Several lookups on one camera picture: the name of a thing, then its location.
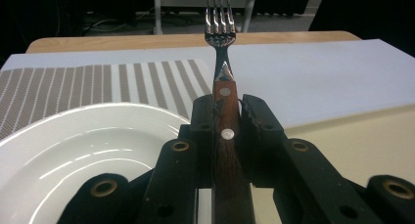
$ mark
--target wooden fork handle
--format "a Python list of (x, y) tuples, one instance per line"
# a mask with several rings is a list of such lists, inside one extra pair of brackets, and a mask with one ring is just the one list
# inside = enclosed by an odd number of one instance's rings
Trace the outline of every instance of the wooden fork handle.
[(212, 223), (253, 224), (251, 187), (245, 180), (236, 146), (239, 103), (235, 81), (214, 81), (216, 144), (213, 147)]

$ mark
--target striped placemat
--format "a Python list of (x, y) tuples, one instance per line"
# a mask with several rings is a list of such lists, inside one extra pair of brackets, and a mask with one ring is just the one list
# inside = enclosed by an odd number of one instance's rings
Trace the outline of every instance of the striped placemat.
[(209, 94), (202, 60), (0, 71), (0, 140), (49, 115), (81, 106), (130, 102), (190, 118)]

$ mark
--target white plate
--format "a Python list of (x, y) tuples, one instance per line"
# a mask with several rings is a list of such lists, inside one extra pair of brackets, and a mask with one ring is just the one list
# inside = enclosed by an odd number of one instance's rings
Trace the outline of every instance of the white plate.
[(146, 105), (102, 104), (28, 126), (0, 143), (0, 223), (56, 223), (89, 178), (131, 180), (155, 166), (185, 123)]

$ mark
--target tabletop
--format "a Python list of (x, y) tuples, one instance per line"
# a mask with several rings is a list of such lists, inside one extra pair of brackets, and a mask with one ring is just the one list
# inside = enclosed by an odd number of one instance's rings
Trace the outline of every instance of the tabletop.
[[(353, 40), (360, 39), (357, 36), (345, 31), (262, 32), (240, 33), (238, 34), (238, 39), (235, 44), (242, 45), (309, 43)], [(34, 54), (54, 52), (112, 51), (198, 46), (207, 46), (204, 40), (204, 36), (202, 34), (158, 36), (141, 35), (106, 37), (55, 37), (42, 38), (32, 42), (26, 52), (28, 54)], [(79, 78), (85, 79), (86, 77), (89, 78), (91, 76), (97, 76), (97, 73), (99, 73), (100, 76), (103, 76), (103, 80), (105, 80), (105, 78), (117, 80), (117, 84), (120, 84), (123, 78), (124, 80), (128, 78), (128, 74), (131, 72), (132, 69), (137, 70), (139, 68), (141, 69), (142, 67), (145, 67), (143, 73), (147, 73), (147, 77), (151, 79), (152, 74), (149, 71), (150, 68), (147, 67), (156, 67), (160, 70), (167, 70), (169, 69), (169, 67), (175, 66), (178, 67), (178, 69), (183, 69), (183, 73), (187, 73), (187, 75), (190, 76), (195, 75), (192, 68), (196, 67), (197, 65), (198, 64), (196, 64), (193, 61), (186, 61), (182, 63), (176, 63), (173, 65), (171, 63), (162, 63), (159, 65), (149, 63), (140, 67), (85, 67), (83, 72), (77, 71), (76, 68), (68, 69), (68, 71), (62, 73), (58, 72), (59, 69), (56, 69), (50, 73), (46, 71), (39, 72), (37, 70), (31, 70), (30, 72), (26, 72), (26, 75), (39, 75), (39, 78), (43, 78), (43, 76), (49, 79), (56, 78), (56, 82), (59, 82), (59, 78), (63, 78), (63, 76), (68, 77), (69, 74), (70, 76), (73, 76), (73, 79), (76, 79), (76, 74), (82, 73), (79, 76)], [(138, 80), (139, 77), (137, 77), (137, 79), (133, 79), (133, 82), (138, 85)], [(76, 82), (72, 82), (71, 86), (76, 87)], [(121, 87), (117, 87), (116, 91), (121, 93), (121, 99), (123, 98), (123, 87), (122, 85), (120, 86)], [(166, 84), (163, 88), (168, 89), (171, 86), (174, 87), (174, 85)], [(88, 89), (93, 89), (93, 86), (88, 85), (87, 87)], [(54, 89), (51, 88), (49, 85), (45, 85), (45, 89), (49, 91), (50, 94), (53, 94)], [(73, 88), (73, 93), (76, 93), (76, 91), (79, 90)], [(207, 91), (208, 90), (205, 87), (205, 90), (198, 94), (205, 94)], [(39, 93), (39, 99), (37, 98), (37, 95), (36, 99), (28, 99), (32, 102), (40, 102), (43, 101), (43, 99), (49, 99), (49, 96), (46, 96), (46, 94), (45, 96), (42, 96), (41, 91), (37, 92)], [(61, 92), (56, 93), (56, 96), (61, 96)], [(151, 102), (152, 97), (149, 95), (149, 93), (147, 93), (147, 96), (149, 102)], [(85, 96), (81, 95), (74, 102), (76, 102), (77, 104), (83, 103), (84, 99)], [(64, 106), (65, 108), (67, 106), (70, 107), (70, 105), (71, 102), (68, 103), (68, 100), (63, 100), (63, 102), (60, 102), (59, 106), (52, 107), (58, 109), (62, 106)], [(50, 106), (49, 108), (42, 109), (44, 111), (43, 115), (48, 114), (48, 111), (50, 109)], [(412, 161), (411, 157), (413, 153), (406, 153), (403, 155), (399, 153), (399, 150), (397, 150), (397, 148), (399, 148), (404, 149), (406, 152), (414, 152), (412, 150), (413, 142), (415, 142), (415, 134), (413, 133), (414, 131), (415, 106), (402, 106), (399, 108), (363, 113), (358, 115), (350, 115), (347, 117), (326, 120), (324, 122), (316, 122), (298, 127), (288, 128), (286, 129), (286, 134), (291, 138), (302, 138), (304, 140), (312, 142), (334, 164), (334, 166), (339, 169), (339, 171), (344, 177), (354, 182), (357, 182), (360, 185), (365, 186), (368, 176), (385, 173), (402, 177), (404, 179), (409, 180), (410, 182), (415, 182), (415, 177), (413, 173), (409, 172), (413, 170), (414, 163), (408, 162)], [(255, 211), (270, 210), (269, 212), (267, 212), (266, 215), (259, 216), (257, 223), (278, 223), (278, 217), (276, 216), (276, 210), (272, 200), (272, 190), (254, 189), (253, 196), (254, 202), (257, 203), (257, 205), (255, 206)]]

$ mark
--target fork tines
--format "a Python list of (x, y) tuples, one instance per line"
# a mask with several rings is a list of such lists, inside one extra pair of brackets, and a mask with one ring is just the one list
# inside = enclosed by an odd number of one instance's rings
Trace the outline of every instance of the fork tines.
[(235, 23), (230, 0), (207, 0), (206, 33), (235, 33)]

